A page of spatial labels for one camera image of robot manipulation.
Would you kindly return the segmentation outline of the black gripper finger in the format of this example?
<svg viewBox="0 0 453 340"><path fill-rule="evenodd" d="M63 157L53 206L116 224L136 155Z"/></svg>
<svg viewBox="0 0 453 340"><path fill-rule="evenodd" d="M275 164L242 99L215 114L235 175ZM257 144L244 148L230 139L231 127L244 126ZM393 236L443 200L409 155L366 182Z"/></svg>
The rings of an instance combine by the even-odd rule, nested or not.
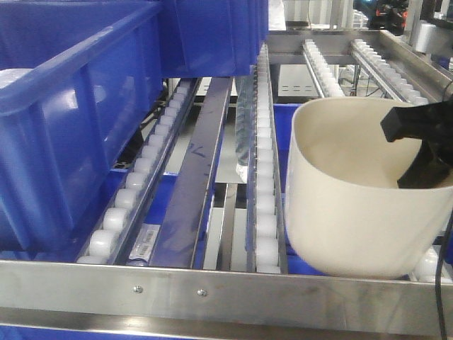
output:
<svg viewBox="0 0 453 340"><path fill-rule="evenodd" d="M421 141L420 149L397 181L399 188L436 188L452 172L452 138Z"/></svg>
<svg viewBox="0 0 453 340"><path fill-rule="evenodd" d="M394 106L380 125L387 142L403 138L452 142L452 101L423 106Z"/></svg>

